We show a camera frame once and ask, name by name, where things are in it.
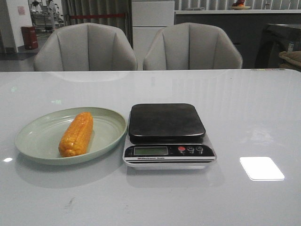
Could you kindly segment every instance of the chair backrest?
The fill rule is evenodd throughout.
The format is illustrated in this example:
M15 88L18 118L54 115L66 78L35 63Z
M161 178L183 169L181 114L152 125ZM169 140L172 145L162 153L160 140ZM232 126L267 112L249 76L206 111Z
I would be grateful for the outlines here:
M137 60L123 31L84 23L54 31L34 59L35 71L132 71Z
M238 69L242 57L219 27L183 23L157 32L144 70Z

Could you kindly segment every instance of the red trash bin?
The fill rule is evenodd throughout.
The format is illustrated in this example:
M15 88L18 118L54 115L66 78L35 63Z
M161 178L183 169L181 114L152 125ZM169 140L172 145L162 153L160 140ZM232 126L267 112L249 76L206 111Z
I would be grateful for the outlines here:
M38 47L37 34L34 26L23 26L22 36L25 49L34 49Z

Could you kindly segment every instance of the white cabinet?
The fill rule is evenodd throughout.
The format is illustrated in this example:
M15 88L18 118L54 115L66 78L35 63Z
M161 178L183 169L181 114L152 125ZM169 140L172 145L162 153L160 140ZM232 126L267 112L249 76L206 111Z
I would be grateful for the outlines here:
M132 1L133 49L142 70L143 59L157 31L174 24L174 1Z

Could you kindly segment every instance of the red button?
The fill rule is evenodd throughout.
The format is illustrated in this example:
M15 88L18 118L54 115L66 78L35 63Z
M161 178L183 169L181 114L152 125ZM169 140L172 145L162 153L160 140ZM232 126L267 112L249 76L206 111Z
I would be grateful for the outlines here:
M183 147L183 146L179 146L179 147L178 147L178 150L179 150L180 152L182 152L182 151L185 151L185 150L186 150L186 148L185 148L185 147Z

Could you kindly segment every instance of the white table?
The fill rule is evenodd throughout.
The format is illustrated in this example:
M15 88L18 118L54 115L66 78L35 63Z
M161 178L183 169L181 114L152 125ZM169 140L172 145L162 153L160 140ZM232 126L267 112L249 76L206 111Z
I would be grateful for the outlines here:
M301 224L297 71L0 73L0 96L2 226ZM194 105L217 162L204 170L136 171L123 163L120 143L85 163L49 166L15 148L17 132L45 114L95 106L128 118L138 103ZM254 156L271 158L284 180L251 180L240 158Z

